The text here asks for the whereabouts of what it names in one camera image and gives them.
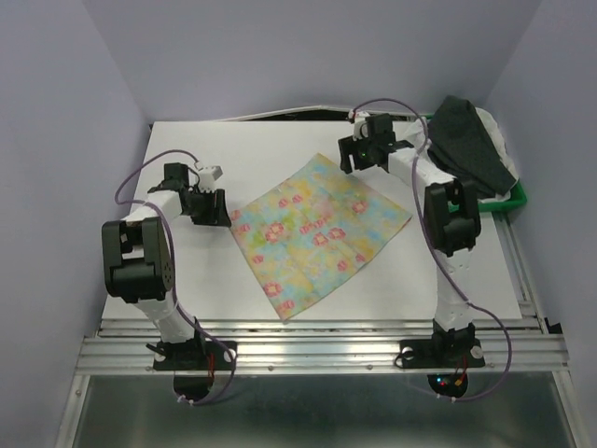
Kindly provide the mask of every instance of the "lavender wall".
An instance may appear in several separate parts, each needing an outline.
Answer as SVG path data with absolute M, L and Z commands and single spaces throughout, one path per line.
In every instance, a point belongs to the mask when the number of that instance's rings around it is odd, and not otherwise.
M 540 0 L 83 0 L 151 119 L 484 100 Z
M 541 302 L 561 321 L 597 443 L 597 3 L 544 0 L 487 106 L 530 202 L 514 219 Z
M 0 444 L 50 447 L 148 129 L 79 0 L 2 2 L 0 61 Z

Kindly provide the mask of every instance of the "black fabric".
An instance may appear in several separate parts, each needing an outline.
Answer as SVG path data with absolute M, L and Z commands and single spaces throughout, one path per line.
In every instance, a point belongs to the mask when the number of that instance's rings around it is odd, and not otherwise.
M 447 96 L 429 122 L 429 137 L 430 159 L 452 175 L 471 178 L 480 197 L 504 195 L 516 184 L 469 101 Z

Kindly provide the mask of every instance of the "metal frame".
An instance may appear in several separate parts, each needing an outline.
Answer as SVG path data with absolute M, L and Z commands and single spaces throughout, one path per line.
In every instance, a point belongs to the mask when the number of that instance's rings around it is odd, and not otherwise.
M 522 319 L 505 323 L 512 336 L 513 371 L 551 371 L 577 447 L 590 439 L 577 407 L 562 335 L 548 334 L 543 313 L 507 215 L 494 220 L 508 268 L 520 288 Z M 429 321 L 202 321 L 218 338 L 237 341 L 239 375 L 285 374 L 402 374 L 393 366 L 400 351 L 398 340 L 428 336 Z M 507 348 L 501 330 L 491 321 L 476 323 L 488 366 L 479 372 L 504 368 Z M 72 446 L 91 375 L 172 375 L 151 368 L 153 357 L 145 348 L 159 333 L 143 319 L 104 320 L 97 335 L 87 338 L 79 354 L 75 379 L 56 446 Z

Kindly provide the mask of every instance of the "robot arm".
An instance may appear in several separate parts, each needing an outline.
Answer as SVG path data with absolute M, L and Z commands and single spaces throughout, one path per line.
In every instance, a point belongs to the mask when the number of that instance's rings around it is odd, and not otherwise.
M 188 361 L 205 352 L 205 340 L 188 323 L 193 318 L 175 302 L 174 266 L 162 220 L 170 224 L 186 215 L 196 225 L 231 226 L 225 192 L 215 189 L 221 168 L 199 169 L 194 185 L 189 171 L 185 164 L 166 163 L 164 179 L 146 197 L 151 206 L 141 205 L 102 226 L 105 286 L 111 296 L 143 311 L 160 331 L 158 346 L 148 347 L 160 355 L 157 370 L 198 369 Z
M 351 173 L 353 167 L 364 170 L 377 165 L 412 187 L 416 150 L 407 141 L 396 141 L 389 115 L 357 114 L 353 135 L 342 138 L 339 146 L 340 168 L 344 173 Z M 430 248 L 450 278 L 466 291 L 470 253 L 480 234 L 474 184 L 442 172 L 425 159 L 418 160 L 414 178 L 420 203 L 424 204 L 423 225 Z M 401 341 L 401 346 L 410 351 L 400 359 L 399 367 L 403 369 L 454 367 L 463 357 L 468 367 L 484 365 L 469 307 L 439 268 L 433 335 L 430 340 Z

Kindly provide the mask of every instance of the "cloth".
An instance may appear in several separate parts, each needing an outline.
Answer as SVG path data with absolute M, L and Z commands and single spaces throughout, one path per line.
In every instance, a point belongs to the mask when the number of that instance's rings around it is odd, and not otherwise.
M 287 319 L 355 275 L 410 213 L 317 154 L 230 218 L 257 281 Z
M 510 172 L 512 177 L 514 177 L 516 179 L 516 181 L 518 182 L 520 176 L 518 174 L 518 171 L 516 170 L 514 161 L 507 154 L 506 142 L 504 140 L 504 136 L 502 135 L 502 133 L 497 125 L 497 122 L 493 118 L 492 114 L 490 114 L 485 109 L 481 109 L 480 107 L 475 107 L 475 111 L 477 112 L 477 115 L 479 116 L 481 122 L 483 123 L 483 127 L 485 128 L 485 131 L 487 131 L 487 134 L 491 137 L 493 145 L 495 146 L 495 150 L 497 151 L 498 155 L 500 156 L 500 160 L 502 161 L 502 163 L 504 164 L 506 169 Z M 423 125 L 421 124 L 421 122 L 418 120 L 413 121 L 411 123 L 411 125 L 407 128 L 407 130 L 404 132 L 404 134 L 400 135 L 400 139 L 408 141 L 415 148 L 421 147 L 421 145 L 423 144 L 423 141 L 425 139 L 425 134 L 423 132 Z M 427 142 L 427 147 L 425 148 L 425 151 L 423 151 L 423 153 L 421 154 L 422 159 L 431 161 L 431 159 L 429 158 L 429 155 L 427 154 L 427 150 L 430 147 L 431 147 L 431 139 L 429 139 L 429 141 Z M 484 199 L 479 198 L 479 202 L 480 203 L 502 203 L 504 201 L 509 201 L 510 197 L 511 197 L 511 194 L 508 191 L 504 195 L 495 194 L 495 196 L 493 196 L 493 197 L 484 198 Z
M 493 118 L 493 115 L 485 109 L 481 109 L 480 107 L 475 107 L 475 111 L 477 112 L 477 115 L 483 123 L 485 131 L 487 131 L 487 134 L 492 139 L 493 146 L 495 147 L 497 154 L 500 156 L 500 160 L 502 161 L 506 169 L 510 172 L 512 177 L 514 177 L 518 182 L 518 180 L 521 177 L 519 176 L 518 171 L 516 171 L 514 161 L 507 154 L 506 141 L 504 140 L 504 136 L 500 132 L 500 128 L 497 126 L 497 122 Z
M 429 136 L 431 160 L 450 174 L 471 178 L 480 198 L 505 195 L 516 184 L 469 101 L 446 97 L 429 123 Z

